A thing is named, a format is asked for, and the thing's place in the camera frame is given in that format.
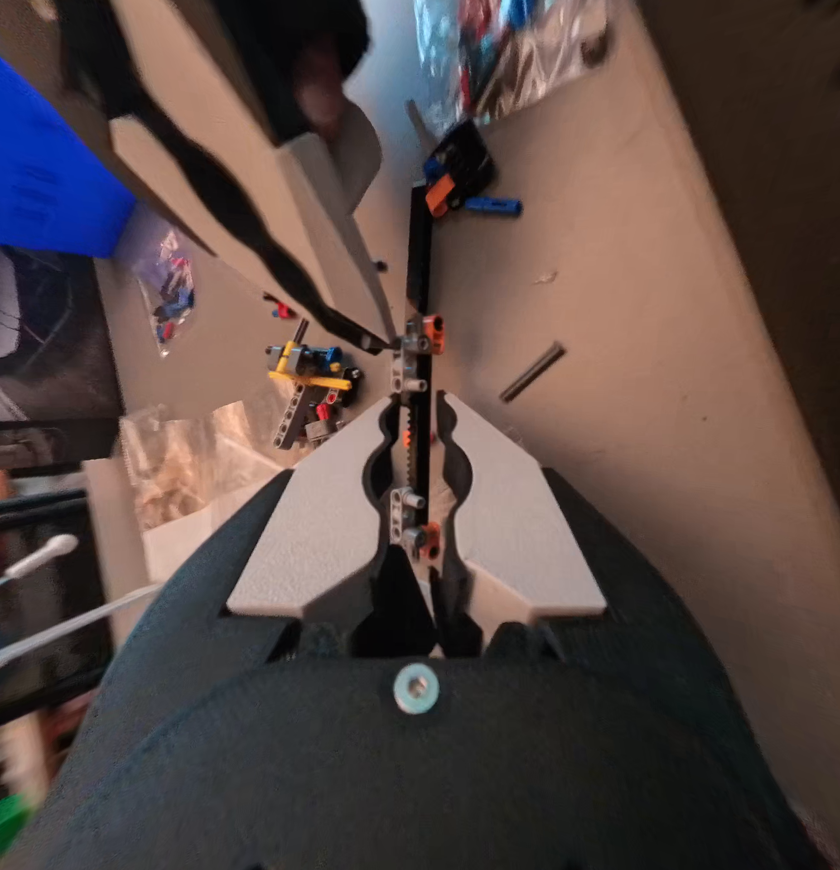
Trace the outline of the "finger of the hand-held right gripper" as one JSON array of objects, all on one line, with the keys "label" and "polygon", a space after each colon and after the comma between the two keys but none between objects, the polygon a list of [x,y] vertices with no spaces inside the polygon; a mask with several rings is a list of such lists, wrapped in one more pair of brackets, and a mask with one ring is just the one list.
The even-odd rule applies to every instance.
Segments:
[{"label": "finger of the hand-held right gripper", "polygon": [[279,144],[210,2],[114,2],[130,69],[177,130],[113,120],[113,150],[164,207],[235,271],[353,345],[398,332],[354,212],[381,165],[350,103],[338,142]]},{"label": "finger of the hand-held right gripper", "polygon": [[68,82],[154,202],[261,289],[368,353],[390,303],[355,211],[380,171],[345,94],[360,2],[56,3]]}]

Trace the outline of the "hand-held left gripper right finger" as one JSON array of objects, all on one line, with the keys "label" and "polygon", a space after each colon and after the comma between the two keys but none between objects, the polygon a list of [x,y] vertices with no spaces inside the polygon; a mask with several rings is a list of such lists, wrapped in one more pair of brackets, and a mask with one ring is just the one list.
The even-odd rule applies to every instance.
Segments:
[{"label": "hand-held left gripper right finger", "polygon": [[607,601],[540,463],[462,400],[436,395],[454,504],[443,580],[472,620],[596,617]]}]

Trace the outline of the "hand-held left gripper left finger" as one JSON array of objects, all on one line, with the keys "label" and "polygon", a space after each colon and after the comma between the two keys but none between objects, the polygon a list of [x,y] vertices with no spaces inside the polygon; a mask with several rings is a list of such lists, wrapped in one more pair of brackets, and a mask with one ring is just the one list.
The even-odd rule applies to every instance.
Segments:
[{"label": "hand-held left gripper left finger", "polygon": [[384,496],[393,482],[400,405],[386,397],[292,472],[239,580],[230,613],[363,620],[390,545]]}]

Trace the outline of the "black lego rack assembly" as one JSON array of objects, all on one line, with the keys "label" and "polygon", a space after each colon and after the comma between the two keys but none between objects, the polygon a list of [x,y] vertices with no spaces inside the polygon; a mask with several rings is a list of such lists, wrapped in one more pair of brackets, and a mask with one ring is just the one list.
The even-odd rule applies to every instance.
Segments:
[{"label": "black lego rack assembly", "polygon": [[429,516],[430,449],[435,441],[432,369],[434,358],[443,352],[443,319],[416,310],[395,343],[391,366],[391,390],[405,411],[406,425],[404,482],[391,490],[391,542],[401,546],[412,561],[427,564],[441,550],[440,527]]}]

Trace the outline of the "yellow lego assembly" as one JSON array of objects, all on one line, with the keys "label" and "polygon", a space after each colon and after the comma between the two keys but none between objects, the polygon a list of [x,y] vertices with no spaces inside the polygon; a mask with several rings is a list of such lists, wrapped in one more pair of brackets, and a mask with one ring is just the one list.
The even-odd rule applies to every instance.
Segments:
[{"label": "yellow lego assembly", "polygon": [[277,424],[274,449],[288,451],[298,442],[316,449],[346,423],[364,372],[344,356],[341,347],[306,343],[309,322],[301,319],[291,340],[267,348],[269,376],[289,388],[286,408]]}]

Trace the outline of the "small clear bag lego pieces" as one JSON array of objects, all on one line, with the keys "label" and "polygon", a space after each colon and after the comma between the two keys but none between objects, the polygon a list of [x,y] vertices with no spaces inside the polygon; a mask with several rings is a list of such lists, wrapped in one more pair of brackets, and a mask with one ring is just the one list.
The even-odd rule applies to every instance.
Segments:
[{"label": "small clear bag lego pieces", "polygon": [[193,259],[186,239],[167,224],[131,262],[159,358],[166,358],[187,332],[197,307]]}]

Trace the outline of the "dark lego axle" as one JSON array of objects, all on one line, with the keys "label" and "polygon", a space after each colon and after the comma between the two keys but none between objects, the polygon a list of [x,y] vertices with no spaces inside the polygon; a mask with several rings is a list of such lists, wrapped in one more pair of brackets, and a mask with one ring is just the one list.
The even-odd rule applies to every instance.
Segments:
[{"label": "dark lego axle", "polygon": [[554,342],[499,394],[499,400],[504,404],[513,402],[566,354],[566,348],[561,343]]}]

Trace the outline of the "lego set box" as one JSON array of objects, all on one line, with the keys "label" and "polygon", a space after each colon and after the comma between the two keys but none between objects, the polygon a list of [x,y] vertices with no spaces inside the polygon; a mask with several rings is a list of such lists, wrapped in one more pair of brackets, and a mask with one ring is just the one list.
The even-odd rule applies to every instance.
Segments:
[{"label": "lego set box", "polygon": [[124,413],[92,258],[0,245],[0,472],[107,459]]}]

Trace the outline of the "black orange blue lego subassembly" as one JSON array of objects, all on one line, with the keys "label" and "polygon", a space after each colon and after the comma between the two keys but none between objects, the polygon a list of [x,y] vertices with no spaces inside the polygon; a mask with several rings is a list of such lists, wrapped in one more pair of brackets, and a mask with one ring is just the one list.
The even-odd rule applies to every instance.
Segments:
[{"label": "black orange blue lego subassembly", "polygon": [[406,101],[405,111],[425,152],[422,179],[413,185],[410,196],[413,218],[417,212],[434,220],[458,211],[508,219],[523,215],[520,199],[488,192],[497,179],[497,166],[472,119],[459,122],[436,139],[415,101]]}]

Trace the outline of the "large clear bag lego pieces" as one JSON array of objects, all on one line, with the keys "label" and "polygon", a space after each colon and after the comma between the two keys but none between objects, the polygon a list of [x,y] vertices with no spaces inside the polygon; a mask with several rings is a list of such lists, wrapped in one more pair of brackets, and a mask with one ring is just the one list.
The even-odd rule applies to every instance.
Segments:
[{"label": "large clear bag lego pieces", "polygon": [[580,42],[607,29],[609,1],[414,1],[425,94],[419,111],[442,135],[530,108],[590,71]]}]

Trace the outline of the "long black lego beam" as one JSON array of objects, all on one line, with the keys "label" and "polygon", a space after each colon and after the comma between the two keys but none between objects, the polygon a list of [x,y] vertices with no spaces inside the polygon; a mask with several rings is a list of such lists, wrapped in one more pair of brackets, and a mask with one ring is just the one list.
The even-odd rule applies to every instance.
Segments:
[{"label": "long black lego beam", "polygon": [[426,187],[414,184],[410,194],[405,319],[430,312],[430,275],[434,218],[426,201]]}]

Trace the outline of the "blue plastic bin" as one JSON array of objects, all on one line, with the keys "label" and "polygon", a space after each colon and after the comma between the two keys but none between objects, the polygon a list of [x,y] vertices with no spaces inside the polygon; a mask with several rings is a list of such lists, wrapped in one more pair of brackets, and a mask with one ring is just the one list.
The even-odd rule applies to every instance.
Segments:
[{"label": "blue plastic bin", "polygon": [[110,258],[135,197],[0,57],[0,245]]}]

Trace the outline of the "empty clear plastic bags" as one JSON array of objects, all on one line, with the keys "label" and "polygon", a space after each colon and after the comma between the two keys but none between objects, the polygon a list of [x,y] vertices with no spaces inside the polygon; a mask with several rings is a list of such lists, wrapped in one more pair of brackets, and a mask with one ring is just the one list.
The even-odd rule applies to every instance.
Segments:
[{"label": "empty clear plastic bags", "polygon": [[263,485],[308,453],[302,445],[275,448],[284,408],[278,391],[263,391],[199,418],[170,419],[160,405],[120,421],[150,581],[168,581]]}]

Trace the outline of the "green object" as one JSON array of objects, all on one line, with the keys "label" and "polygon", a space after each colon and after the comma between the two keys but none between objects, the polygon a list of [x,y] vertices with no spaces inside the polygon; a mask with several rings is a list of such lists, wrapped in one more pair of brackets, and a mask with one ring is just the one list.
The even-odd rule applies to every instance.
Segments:
[{"label": "green object", "polygon": [[22,794],[0,799],[0,856],[11,848],[31,815],[32,808]]}]

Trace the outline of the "white slotted bracket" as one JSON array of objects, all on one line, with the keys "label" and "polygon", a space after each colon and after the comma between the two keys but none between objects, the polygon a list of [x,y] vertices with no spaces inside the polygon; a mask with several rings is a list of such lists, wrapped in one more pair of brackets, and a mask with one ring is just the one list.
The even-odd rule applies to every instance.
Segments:
[{"label": "white slotted bracket", "polygon": [[120,599],[103,604],[98,608],[65,620],[27,638],[17,640],[6,647],[1,647],[0,670],[18,658],[23,658],[23,656],[46,647],[88,625],[110,618],[129,607],[148,601],[160,593],[163,588],[163,583],[146,585],[134,590],[132,593],[128,593]]}]

